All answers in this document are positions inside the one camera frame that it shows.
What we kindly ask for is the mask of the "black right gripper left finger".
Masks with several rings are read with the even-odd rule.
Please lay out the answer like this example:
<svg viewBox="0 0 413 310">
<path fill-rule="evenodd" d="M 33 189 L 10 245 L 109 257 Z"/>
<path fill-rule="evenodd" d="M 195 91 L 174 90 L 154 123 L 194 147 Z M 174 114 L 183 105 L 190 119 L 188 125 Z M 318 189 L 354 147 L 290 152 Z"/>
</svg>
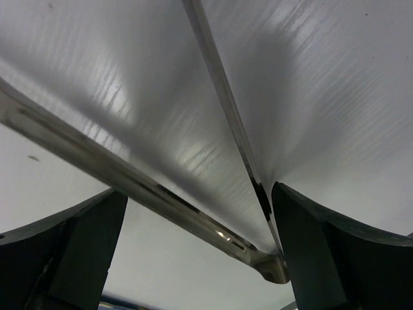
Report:
<svg viewBox="0 0 413 310">
<path fill-rule="evenodd" d="M 127 202 L 108 189 L 1 233 L 1 309 L 97 309 Z"/>
</svg>

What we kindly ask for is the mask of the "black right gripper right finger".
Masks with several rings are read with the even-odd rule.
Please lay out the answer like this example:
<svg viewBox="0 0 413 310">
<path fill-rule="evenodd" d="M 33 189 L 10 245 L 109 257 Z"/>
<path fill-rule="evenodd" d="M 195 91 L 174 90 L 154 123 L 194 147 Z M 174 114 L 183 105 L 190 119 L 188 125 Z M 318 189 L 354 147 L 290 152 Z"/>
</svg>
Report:
<svg viewBox="0 0 413 310">
<path fill-rule="evenodd" d="M 412 309 L 412 237 L 328 209 L 283 183 L 273 212 L 298 309 Z"/>
</svg>

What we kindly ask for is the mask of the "silver metal tongs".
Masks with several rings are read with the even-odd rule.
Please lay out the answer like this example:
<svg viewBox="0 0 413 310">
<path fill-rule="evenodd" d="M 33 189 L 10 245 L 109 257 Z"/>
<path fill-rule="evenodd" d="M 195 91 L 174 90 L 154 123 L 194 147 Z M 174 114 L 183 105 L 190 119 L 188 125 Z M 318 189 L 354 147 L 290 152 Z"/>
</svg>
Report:
<svg viewBox="0 0 413 310">
<path fill-rule="evenodd" d="M 259 176 L 204 6 L 201 1 L 185 1 L 183 6 L 265 220 L 270 232 L 275 233 L 272 206 Z M 259 251 L 250 242 L 80 133 L 6 81 L 1 82 L 1 95 L 1 123 L 8 128 L 253 268 L 265 280 L 275 284 L 289 281 L 282 250 L 274 254 Z"/>
</svg>

